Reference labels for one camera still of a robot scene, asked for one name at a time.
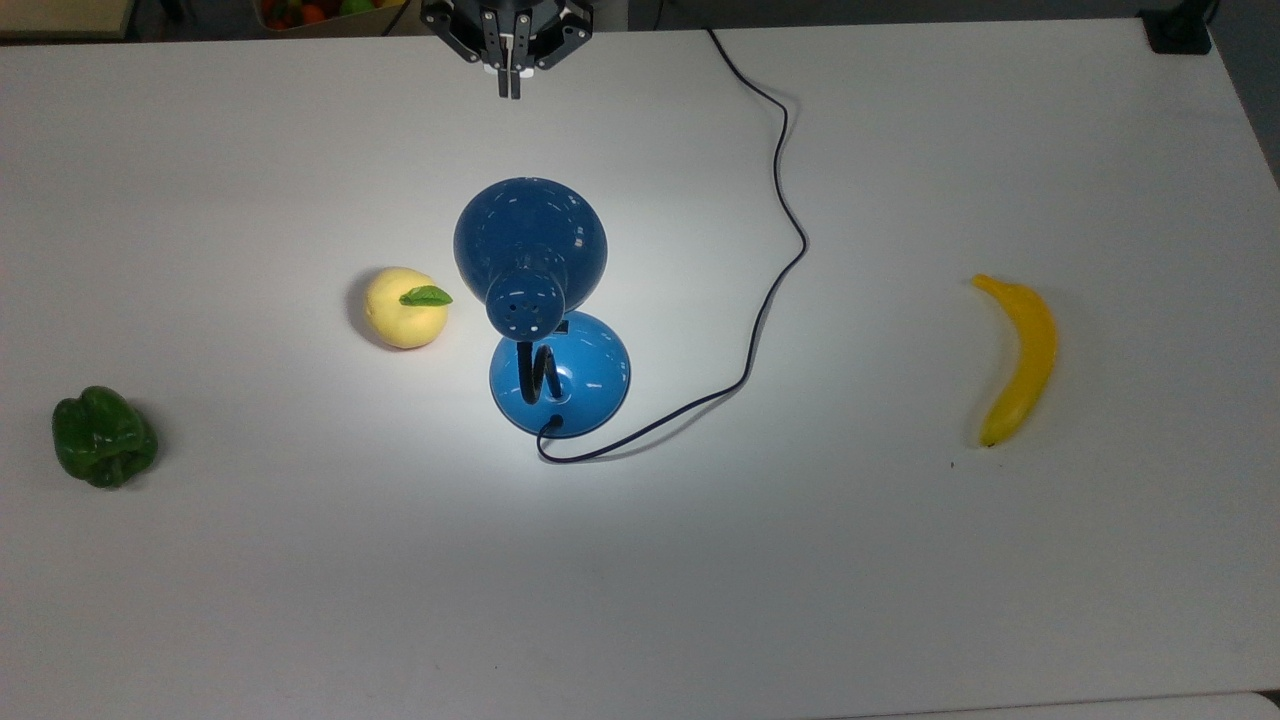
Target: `green leaf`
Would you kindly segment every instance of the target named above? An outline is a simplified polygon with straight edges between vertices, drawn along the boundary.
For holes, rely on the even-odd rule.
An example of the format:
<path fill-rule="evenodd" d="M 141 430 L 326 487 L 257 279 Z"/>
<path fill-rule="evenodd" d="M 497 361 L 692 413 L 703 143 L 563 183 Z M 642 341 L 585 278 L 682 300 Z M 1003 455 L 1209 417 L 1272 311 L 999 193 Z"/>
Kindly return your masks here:
<path fill-rule="evenodd" d="M 449 302 L 453 302 L 449 293 L 435 287 L 434 284 L 415 287 L 401 296 L 401 305 L 412 305 L 416 307 L 436 307 L 440 305 L 448 305 Z"/>

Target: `yellow banana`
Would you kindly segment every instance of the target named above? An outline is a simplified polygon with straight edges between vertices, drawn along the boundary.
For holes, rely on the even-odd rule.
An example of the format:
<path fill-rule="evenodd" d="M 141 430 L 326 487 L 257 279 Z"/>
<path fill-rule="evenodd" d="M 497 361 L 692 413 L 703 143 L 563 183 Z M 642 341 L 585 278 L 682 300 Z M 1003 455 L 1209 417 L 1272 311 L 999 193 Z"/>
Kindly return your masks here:
<path fill-rule="evenodd" d="M 987 275 L 974 275 L 973 284 L 995 297 L 1018 329 L 1020 354 L 1018 370 L 987 413 L 978 442 L 991 447 L 1014 434 L 1036 407 L 1057 356 L 1057 328 L 1048 305 L 1024 284 L 1002 283 Z"/>

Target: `white table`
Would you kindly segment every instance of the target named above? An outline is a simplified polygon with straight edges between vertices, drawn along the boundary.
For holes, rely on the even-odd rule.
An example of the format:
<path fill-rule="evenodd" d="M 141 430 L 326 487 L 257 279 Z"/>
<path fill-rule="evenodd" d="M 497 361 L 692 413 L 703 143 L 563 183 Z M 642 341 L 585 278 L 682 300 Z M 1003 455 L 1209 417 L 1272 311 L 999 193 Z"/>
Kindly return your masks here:
<path fill-rule="evenodd" d="M 1280 193 L 1217 55 L 1137 20 L 726 32 L 799 108 L 813 252 L 740 395 L 540 462 L 453 265 L 498 179 L 580 191 L 627 342 L 588 450 L 737 373 L 795 240 L 778 120 L 700 33 L 500 101 L 440 42 L 0 50 L 0 714 L 808 717 L 1280 685 Z M 361 327 L 372 270 L 458 301 Z M 975 447 L 1041 290 L 1060 364 Z M 145 409 L 65 477 L 49 413 Z"/>

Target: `yellow apple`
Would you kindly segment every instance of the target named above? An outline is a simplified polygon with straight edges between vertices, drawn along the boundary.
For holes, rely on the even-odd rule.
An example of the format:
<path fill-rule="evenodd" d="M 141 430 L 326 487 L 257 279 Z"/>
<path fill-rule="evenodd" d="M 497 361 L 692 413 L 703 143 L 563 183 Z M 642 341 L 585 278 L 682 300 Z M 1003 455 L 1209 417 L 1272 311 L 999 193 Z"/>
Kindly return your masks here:
<path fill-rule="evenodd" d="M 408 350 L 440 336 L 449 319 L 447 304 L 407 305 L 401 301 L 410 291 L 424 287 L 436 287 L 435 281 L 408 268 L 387 268 L 369 283 L 365 291 L 365 319 L 383 342 Z M 443 292 L 435 295 L 448 299 Z"/>

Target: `black power cord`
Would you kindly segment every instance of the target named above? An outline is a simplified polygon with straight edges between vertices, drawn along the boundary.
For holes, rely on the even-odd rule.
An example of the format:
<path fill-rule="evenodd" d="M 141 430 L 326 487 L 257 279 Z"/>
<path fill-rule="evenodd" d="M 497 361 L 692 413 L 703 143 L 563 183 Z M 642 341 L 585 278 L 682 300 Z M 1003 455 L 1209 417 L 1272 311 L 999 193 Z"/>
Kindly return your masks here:
<path fill-rule="evenodd" d="M 404 0 L 403 3 L 401 3 L 399 10 L 396 10 L 396 17 L 392 18 L 392 22 L 387 23 L 387 29 L 383 31 L 383 37 L 387 37 L 388 35 L 392 33 L 393 29 L 396 29 L 396 23 L 398 23 L 399 19 L 404 17 L 404 10 L 408 10 L 408 4 L 412 1 L 413 0 Z"/>
<path fill-rule="evenodd" d="M 786 195 L 782 192 L 782 169 L 781 169 L 782 149 L 787 141 L 787 133 L 791 126 L 791 113 L 787 110 L 786 105 L 780 102 L 776 97 L 773 97 L 768 92 L 760 90 L 754 82 L 748 79 L 741 70 L 737 69 L 737 65 L 735 65 L 733 60 L 730 59 L 728 53 L 724 51 L 724 46 L 721 45 L 719 37 L 716 36 L 714 29 L 709 27 L 703 29 L 707 31 L 707 35 L 710 36 L 712 42 L 716 44 L 716 50 L 724 60 L 724 64 L 728 65 L 728 69 L 733 73 L 733 77 L 736 77 L 737 81 L 745 85 L 751 92 L 759 95 L 764 100 L 768 100 L 776 108 L 782 110 L 782 131 L 778 132 L 778 142 L 777 145 L 773 146 L 773 191 L 778 196 L 778 205 L 782 206 L 782 211 L 786 213 L 787 219 L 791 220 L 791 227 L 795 228 L 796 234 L 800 237 L 800 251 L 796 252 L 795 258 L 792 258 L 791 261 L 782 268 L 782 270 L 778 273 L 778 277 L 774 278 L 773 284 L 769 286 L 769 291 L 764 293 L 764 301 L 760 302 L 760 310 L 756 311 L 755 323 L 751 325 L 751 340 L 746 346 L 746 363 L 742 366 L 742 374 L 741 377 L 737 378 L 737 382 L 723 389 L 716 391 L 709 395 L 704 395 L 698 400 L 694 400 L 692 402 L 689 402 L 687 405 L 680 407 L 678 410 L 668 413 L 667 415 L 654 420 L 653 423 L 649 423 L 648 425 L 640 428 L 639 430 L 628 434 L 627 437 L 617 442 L 612 442 L 599 450 L 593 450 L 590 452 L 584 452 L 582 455 L 573 455 L 570 457 L 559 457 L 556 455 L 550 455 L 543 446 L 543 441 L 548 439 L 547 438 L 548 430 L 554 430 L 563 423 L 563 420 L 561 420 L 558 415 L 553 415 L 552 419 L 548 420 L 548 423 L 543 425 L 540 430 L 538 430 L 538 439 L 535 441 L 538 445 L 538 455 L 540 455 L 543 460 L 547 460 L 548 462 L 568 464 L 568 462 L 581 462 L 582 460 L 593 460 L 595 457 L 604 455 L 605 452 L 612 452 L 625 445 L 635 442 L 637 438 L 660 428 L 662 425 L 675 420 L 676 418 L 684 415 L 685 413 L 689 413 L 695 407 L 700 407 L 703 405 L 707 405 L 708 402 L 712 402 L 713 400 L 730 396 L 741 389 L 742 386 L 746 384 L 748 378 L 751 377 L 751 368 L 755 365 L 755 351 L 760 342 L 760 331 L 762 328 L 764 328 L 764 316 L 769 310 L 769 305 L 773 304 L 773 296 L 777 295 L 778 287 L 782 286 L 782 279 L 787 277 L 787 273 L 791 272 L 791 268 L 795 268 L 796 264 L 800 261 L 800 259 L 804 258 L 806 252 L 809 252 L 809 234 L 800 224 L 800 220 L 796 219 L 795 213 L 791 211 L 791 205 L 787 204 Z"/>

